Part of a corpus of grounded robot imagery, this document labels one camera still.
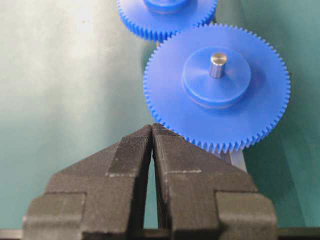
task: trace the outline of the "black vise jaw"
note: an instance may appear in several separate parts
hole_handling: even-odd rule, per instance
[[[144,229],[151,154],[159,229]],[[246,172],[160,124],[55,173],[23,240],[275,240],[277,218]]]

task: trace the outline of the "metal shaft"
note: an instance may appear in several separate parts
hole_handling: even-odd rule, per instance
[[[214,53],[211,56],[210,75],[214,79],[220,79],[225,73],[227,55],[221,52]]]

